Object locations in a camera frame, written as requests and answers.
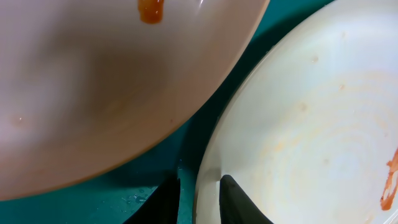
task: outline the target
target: sauce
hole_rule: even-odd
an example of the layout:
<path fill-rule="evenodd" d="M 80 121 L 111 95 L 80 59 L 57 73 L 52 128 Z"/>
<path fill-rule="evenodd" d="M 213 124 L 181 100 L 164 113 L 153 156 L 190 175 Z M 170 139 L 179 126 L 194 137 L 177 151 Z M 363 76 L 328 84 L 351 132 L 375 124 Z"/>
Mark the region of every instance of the sauce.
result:
<path fill-rule="evenodd" d="M 163 18 L 164 0 L 138 0 L 138 11 L 142 22 L 156 24 Z"/>
<path fill-rule="evenodd" d="M 388 178 L 386 181 L 386 186 L 384 187 L 383 195 L 380 198 L 381 210 L 383 211 L 389 210 L 391 208 L 394 197 L 397 193 L 398 179 L 393 191 L 391 191 L 391 187 L 392 176 L 394 175 L 395 171 L 398 171 L 398 149 L 396 150 L 396 153 L 394 154 L 392 160 L 388 161 L 387 166 L 390 167 L 390 171 L 388 172 Z"/>

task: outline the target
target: brown sauce drop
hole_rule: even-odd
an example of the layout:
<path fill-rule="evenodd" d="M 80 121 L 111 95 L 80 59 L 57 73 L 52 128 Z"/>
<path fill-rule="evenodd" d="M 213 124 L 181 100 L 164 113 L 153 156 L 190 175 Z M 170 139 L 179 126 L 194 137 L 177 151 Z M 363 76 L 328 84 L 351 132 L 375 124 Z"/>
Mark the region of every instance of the brown sauce drop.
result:
<path fill-rule="evenodd" d="M 141 21 L 148 24 L 156 24 L 163 18 L 164 0 L 138 0 L 138 11 Z"/>
<path fill-rule="evenodd" d="M 392 203 L 394 201 L 394 197 L 396 196 L 397 193 L 398 179 L 397 179 L 397 184 L 394 187 L 394 190 L 391 191 L 391 187 L 392 187 L 392 176 L 394 175 L 395 171 L 398 171 L 398 149 L 396 150 L 396 153 L 394 154 L 392 160 L 388 161 L 387 166 L 390 167 L 390 171 L 388 172 L 386 186 L 384 187 L 383 194 L 381 195 L 380 198 L 381 210 L 383 211 L 389 210 L 391 208 Z"/>

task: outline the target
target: teal surface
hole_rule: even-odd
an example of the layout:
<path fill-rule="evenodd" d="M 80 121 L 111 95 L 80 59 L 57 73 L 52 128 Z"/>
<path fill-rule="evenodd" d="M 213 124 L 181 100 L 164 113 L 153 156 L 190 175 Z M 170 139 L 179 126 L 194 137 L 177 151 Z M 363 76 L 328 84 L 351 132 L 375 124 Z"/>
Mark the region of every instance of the teal surface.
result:
<path fill-rule="evenodd" d="M 141 157 L 93 180 L 19 200 L 0 202 L 0 223 L 120 224 L 178 170 L 178 223 L 192 223 L 193 194 L 211 132 L 244 78 L 285 34 L 330 0 L 271 0 L 254 37 L 225 82 L 181 128 Z"/>

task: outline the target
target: food residue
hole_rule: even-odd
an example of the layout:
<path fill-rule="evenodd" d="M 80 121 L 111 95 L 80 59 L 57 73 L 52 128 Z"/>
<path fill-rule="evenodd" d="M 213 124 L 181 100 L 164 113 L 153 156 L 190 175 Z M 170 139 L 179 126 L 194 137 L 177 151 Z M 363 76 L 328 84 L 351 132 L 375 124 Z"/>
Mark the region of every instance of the food residue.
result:
<path fill-rule="evenodd" d="M 398 181 L 394 187 L 394 190 L 391 190 L 391 187 L 392 176 L 394 175 L 395 171 L 398 171 L 398 149 L 396 150 L 392 160 L 388 161 L 387 166 L 390 167 L 390 171 L 388 172 L 388 178 L 386 181 L 386 186 L 384 187 L 383 195 L 380 198 L 381 210 L 383 211 L 389 210 L 391 208 L 392 202 L 394 201 L 394 197 L 397 193 Z"/>
<path fill-rule="evenodd" d="M 142 22 L 156 24 L 163 18 L 164 0 L 138 0 L 138 11 Z"/>

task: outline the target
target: plate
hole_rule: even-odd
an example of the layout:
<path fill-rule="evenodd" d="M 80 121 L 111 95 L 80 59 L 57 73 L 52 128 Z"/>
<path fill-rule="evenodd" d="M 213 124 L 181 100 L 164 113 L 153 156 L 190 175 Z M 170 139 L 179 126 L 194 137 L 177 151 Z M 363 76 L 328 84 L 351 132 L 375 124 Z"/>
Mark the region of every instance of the plate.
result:
<path fill-rule="evenodd" d="M 0 3 L 0 200 L 100 175 L 183 124 L 268 0 Z"/>
<path fill-rule="evenodd" d="M 395 223 L 398 2 L 337 0 L 264 57 L 225 109 L 196 188 L 220 222 L 231 175 L 275 224 Z"/>

